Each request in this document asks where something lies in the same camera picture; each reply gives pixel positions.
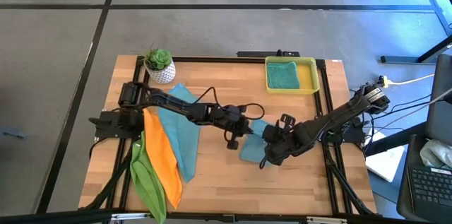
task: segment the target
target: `wooden tabletop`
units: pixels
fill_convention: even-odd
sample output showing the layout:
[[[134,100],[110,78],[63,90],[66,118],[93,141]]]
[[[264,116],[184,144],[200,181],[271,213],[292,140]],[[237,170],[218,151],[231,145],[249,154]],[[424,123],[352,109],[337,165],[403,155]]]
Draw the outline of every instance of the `wooden tabletop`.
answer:
[[[106,110],[117,107],[122,84],[131,81],[135,62],[136,56],[118,56],[105,102]],[[263,119],[272,123],[282,113],[292,115],[298,122],[316,116],[313,95],[268,94],[263,64],[176,62],[175,65],[177,75],[173,82],[158,85],[150,81],[149,85],[168,91],[176,84],[183,83],[196,96],[208,87],[215,86],[221,105],[257,102],[265,108]],[[338,107],[350,98],[343,64],[339,60],[326,60],[326,68],[333,106]],[[321,98],[323,111],[326,112],[322,90]],[[207,94],[203,101],[214,102],[213,95]],[[260,111],[250,107],[246,115],[259,116]],[[118,141],[117,138],[111,138],[94,148],[80,207],[88,205],[111,177]],[[203,126],[199,136],[196,174],[189,183],[183,183],[179,207],[174,209],[167,203],[167,210],[187,213],[331,214],[325,164],[319,144],[296,158],[289,157],[280,167],[271,166],[260,170],[258,164],[240,160],[245,138],[239,138],[238,141],[237,151],[227,150],[223,131],[213,126]],[[376,211],[362,152],[348,143],[343,144],[342,149],[348,182],[366,206]],[[114,206],[119,205],[121,188],[122,178],[118,183]],[[343,212],[337,181],[336,191]],[[126,210],[148,211],[132,183]]]

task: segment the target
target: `green towel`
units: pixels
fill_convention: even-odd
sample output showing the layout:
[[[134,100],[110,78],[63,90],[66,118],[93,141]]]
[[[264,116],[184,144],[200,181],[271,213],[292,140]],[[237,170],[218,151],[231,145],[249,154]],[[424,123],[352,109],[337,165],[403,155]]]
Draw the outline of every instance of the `green towel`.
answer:
[[[144,131],[141,132],[141,138],[145,138]],[[141,201],[148,207],[155,220],[162,224],[167,218],[165,193],[150,164],[144,140],[133,143],[130,173]]]
[[[286,64],[267,64],[268,87],[272,89],[299,89],[297,65],[291,61]]]

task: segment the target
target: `white pot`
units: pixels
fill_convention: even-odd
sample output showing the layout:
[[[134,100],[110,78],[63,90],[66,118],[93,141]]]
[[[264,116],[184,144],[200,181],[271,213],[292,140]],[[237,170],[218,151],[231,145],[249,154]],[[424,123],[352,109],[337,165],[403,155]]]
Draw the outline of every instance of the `white pot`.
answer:
[[[154,80],[156,83],[169,83],[173,81],[174,77],[176,77],[176,66],[174,65],[174,62],[171,59],[171,64],[166,66],[161,71],[154,71],[152,69],[149,69],[147,66],[146,70],[149,73],[149,77]]]

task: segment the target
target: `laptop keyboard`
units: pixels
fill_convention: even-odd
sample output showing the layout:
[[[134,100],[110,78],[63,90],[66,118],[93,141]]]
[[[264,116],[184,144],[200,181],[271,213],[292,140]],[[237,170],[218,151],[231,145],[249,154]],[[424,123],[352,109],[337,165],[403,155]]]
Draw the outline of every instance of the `laptop keyboard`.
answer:
[[[445,170],[411,167],[411,190],[414,199],[452,208],[452,175]]]

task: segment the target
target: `light blue towel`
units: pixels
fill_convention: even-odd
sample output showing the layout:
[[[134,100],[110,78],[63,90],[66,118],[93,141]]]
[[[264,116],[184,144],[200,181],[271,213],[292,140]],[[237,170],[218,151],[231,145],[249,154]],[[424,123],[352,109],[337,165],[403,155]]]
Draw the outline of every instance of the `light blue towel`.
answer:
[[[291,61],[286,64],[267,64],[268,87],[272,89],[299,89],[297,65]]]
[[[189,103],[196,100],[196,97],[181,83],[168,93]],[[200,128],[198,125],[189,122],[185,116],[163,108],[159,108],[158,116],[176,156],[179,171],[185,182],[189,182],[195,175]]]
[[[262,138],[262,133],[267,125],[268,123],[263,120],[253,122],[251,125],[253,134],[246,135],[246,141],[240,153],[240,159],[253,163],[260,163],[262,161],[265,156],[264,148],[267,146],[267,143]]]

